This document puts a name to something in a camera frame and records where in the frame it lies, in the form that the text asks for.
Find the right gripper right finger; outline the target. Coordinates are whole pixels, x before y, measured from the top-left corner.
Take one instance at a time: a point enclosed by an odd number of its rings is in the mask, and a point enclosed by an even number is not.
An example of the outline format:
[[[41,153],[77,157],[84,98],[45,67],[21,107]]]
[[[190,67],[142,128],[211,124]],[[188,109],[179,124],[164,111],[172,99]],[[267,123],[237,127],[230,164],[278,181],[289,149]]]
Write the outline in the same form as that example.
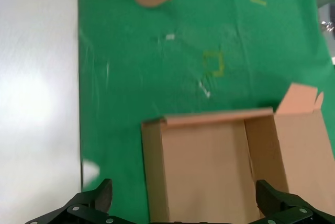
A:
[[[334,224],[334,216],[314,208],[301,197],[273,188],[267,181],[256,182],[256,203],[263,218],[254,224]]]

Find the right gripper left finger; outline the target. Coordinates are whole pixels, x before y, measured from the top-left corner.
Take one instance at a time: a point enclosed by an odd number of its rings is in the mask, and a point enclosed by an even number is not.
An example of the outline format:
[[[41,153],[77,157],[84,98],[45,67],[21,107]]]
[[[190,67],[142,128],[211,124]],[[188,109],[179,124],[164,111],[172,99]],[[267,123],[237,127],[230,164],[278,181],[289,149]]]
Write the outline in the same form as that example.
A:
[[[77,193],[63,207],[29,220],[27,224],[130,223],[108,214],[112,199],[113,184],[112,180],[107,178],[96,189]]]

